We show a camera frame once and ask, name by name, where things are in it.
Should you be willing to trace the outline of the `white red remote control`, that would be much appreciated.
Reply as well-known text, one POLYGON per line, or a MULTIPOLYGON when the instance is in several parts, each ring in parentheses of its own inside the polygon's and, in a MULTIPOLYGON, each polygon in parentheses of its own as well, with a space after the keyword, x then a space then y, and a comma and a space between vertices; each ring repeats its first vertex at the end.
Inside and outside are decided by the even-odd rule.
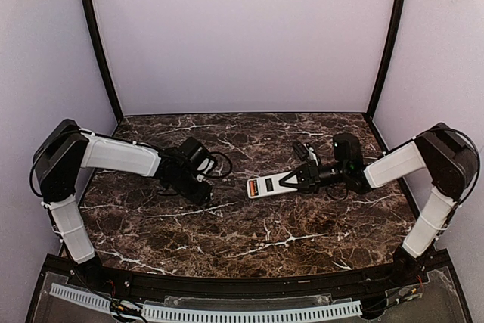
POLYGON ((262 197, 272 197, 279 194, 287 194, 296 192, 296 189, 292 188, 284 188, 279 185, 279 180, 284 177, 289 172, 282 172, 273 175, 267 175, 263 177, 256 177, 252 179, 248 179, 248 181, 257 181, 259 187, 259 196, 256 198, 250 199, 257 199, 262 197))

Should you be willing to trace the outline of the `orange battery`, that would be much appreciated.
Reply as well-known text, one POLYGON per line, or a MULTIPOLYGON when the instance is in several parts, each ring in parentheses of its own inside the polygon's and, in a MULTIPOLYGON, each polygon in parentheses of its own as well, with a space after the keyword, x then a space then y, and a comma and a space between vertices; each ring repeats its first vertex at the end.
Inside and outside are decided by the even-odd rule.
POLYGON ((259 196, 259 187, 257 181, 247 182, 247 194, 249 198, 256 198, 259 196))

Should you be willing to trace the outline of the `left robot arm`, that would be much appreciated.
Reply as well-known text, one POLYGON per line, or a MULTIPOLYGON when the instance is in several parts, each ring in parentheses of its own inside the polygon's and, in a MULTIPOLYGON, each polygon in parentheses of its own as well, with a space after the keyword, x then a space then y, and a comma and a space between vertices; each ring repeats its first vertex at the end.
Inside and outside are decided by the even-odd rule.
POLYGON ((82 220, 76 199, 81 169, 108 169, 156 179, 196 205, 212 196, 206 181, 217 162, 195 138, 179 147, 159 149, 82 129, 74 120, 62 120, 34 153, 29 183, 42 199, 57 233, 77 264, 95 259, 95 249, 82 220))

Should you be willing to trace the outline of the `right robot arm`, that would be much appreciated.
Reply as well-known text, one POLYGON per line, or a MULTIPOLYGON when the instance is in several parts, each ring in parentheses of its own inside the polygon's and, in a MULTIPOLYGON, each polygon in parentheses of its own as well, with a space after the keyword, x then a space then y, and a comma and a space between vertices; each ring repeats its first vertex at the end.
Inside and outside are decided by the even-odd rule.
POLYGON ((336 134, 332 143, 336 161, 333 165, 321 165, 317 158, 310 159, 308 146, 294 144, 304 164, 277 184, 301 193, 316 193, 322 187, 343 183, 349 191, 366 194, 420 169, 426 169, 432 178, 427 203, 393 254, 389 278, 394 284, 401 284, 423 266, 424 254, 475 187, 481 170, 479 151, 463 132, 444 123, 416 135, 370 164, 363 161, 355 135, 336 134))

